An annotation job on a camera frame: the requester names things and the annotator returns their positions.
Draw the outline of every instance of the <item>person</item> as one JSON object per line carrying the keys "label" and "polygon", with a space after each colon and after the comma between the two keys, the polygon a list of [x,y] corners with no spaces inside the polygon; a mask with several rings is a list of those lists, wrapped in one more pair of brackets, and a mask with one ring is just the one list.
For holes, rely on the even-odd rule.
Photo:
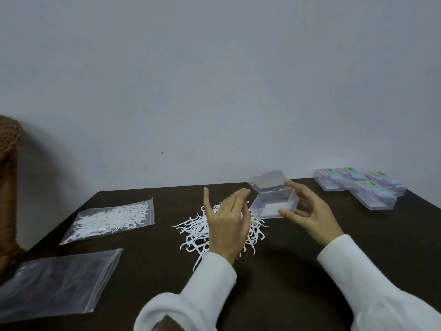
{"label": "person", "polygon": [[[345,235],[329,206],[308,187],[287,180],[306,211],[280,209],[283,217],[306,229],[323,246],[317,261],[348,301],[352,330],[441,330],[441,314],[423,300],[395,287]],[[141,310],[135,331],[215,330],[222,307],[236,281],[232,264],[248,234],[250,190],[226,198],[214,213],[204,188],[209,252],[179,295],[162,293]]]}

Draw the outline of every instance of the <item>brown woven fabric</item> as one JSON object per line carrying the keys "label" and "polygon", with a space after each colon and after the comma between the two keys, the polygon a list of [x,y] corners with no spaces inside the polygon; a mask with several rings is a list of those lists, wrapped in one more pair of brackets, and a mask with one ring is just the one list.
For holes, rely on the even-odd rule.
{"label": "brown woven fabric", "polygon": [[22,128],[0,115],[0,273],[24,253],[16,243],[17,148]]}

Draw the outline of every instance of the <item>closed plastic box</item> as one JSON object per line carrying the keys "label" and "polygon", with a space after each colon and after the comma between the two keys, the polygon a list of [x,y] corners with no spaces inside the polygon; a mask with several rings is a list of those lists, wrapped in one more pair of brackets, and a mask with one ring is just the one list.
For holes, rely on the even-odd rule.
{"label": "closed plastic box", "polygon": [[368,209],[390,210],[395,206],[396,196],[375,181],[352,181],[349,190]]}
{"label": "closed plastic box", "polygon": [[312,177],[325,191],[344,191],[344,177],[333,168],[315,169]]}
{"label": "closed plastic box", "polygon": [[280,170],[249,179],[248,183],[259,193],[250,207],[255,218],[282,218],[278,212],[279,209],[295,211],[299,198],[294,189],[284,186],[286,179]]}
{"label": "closed plastic box", "polygon": [[357,171],[355,168],[352,167],[339,167],[336,168],[336,171],[344,177],[344,180],[341,181],[341,186],[343,186],[345,189],[348,189],[350,185],[350,181],[366,181],[369,180],[366,175],[362,174],[361,172]]}
{"label": "closed plastic box", "polygon": [[383,172],[369,172],[365,174],[370,180],[375,181],[383,187],[389,188],[395,196],[403,196],[407,188],[399,181],[391,178]]}

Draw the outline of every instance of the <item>white sleeve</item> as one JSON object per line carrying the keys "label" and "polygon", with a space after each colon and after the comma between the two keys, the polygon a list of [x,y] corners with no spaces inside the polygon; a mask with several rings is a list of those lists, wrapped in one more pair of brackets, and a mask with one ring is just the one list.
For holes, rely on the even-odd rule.
{"label": "white sleeve", "polygon": [[150,331],[165,315],[185,331],[215,330],[236,278],[236,272],[224,257],[208,252],[181,294],[159,294],[142,308],[134,330]]}
{"label": "white sleeve", "polygon": [[329,243],[317,261],[354,313],[352,330],[439,330],[441,314],[393,285],[348,235]]}

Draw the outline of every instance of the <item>table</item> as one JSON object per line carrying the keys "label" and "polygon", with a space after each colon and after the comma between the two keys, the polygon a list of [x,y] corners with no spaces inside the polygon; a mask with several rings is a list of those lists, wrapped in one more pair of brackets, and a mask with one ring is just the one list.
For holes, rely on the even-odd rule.
{"label": "table", "polygon": [[[325,192],[304,183],[332,208],[378,268],[400,289],[441,311],[441,210],[410,191],[392,211],[370,211],[347,191]],[[207,185],[211,204],[246,183]],[[21,261],[124,248],[96,310],[1,325],[7,330],[132,330],[141,308],[162,292],[179,293],[192,275],[196,252],[179,250],[185,235],[172,228],[201,213],[203,186],[102,191],[95,194]],[[252,190],[249,200],[256,192]],[[153,197],[156,224],[58,246],[78,211],[124,205]],[[320,246],[286,219],[269,219],[265,239],[234,263],[238,274],[218,320],[218,330],[349,330],[345,298],[315,260]],[[3,283],[18,266],[0,276]]]}

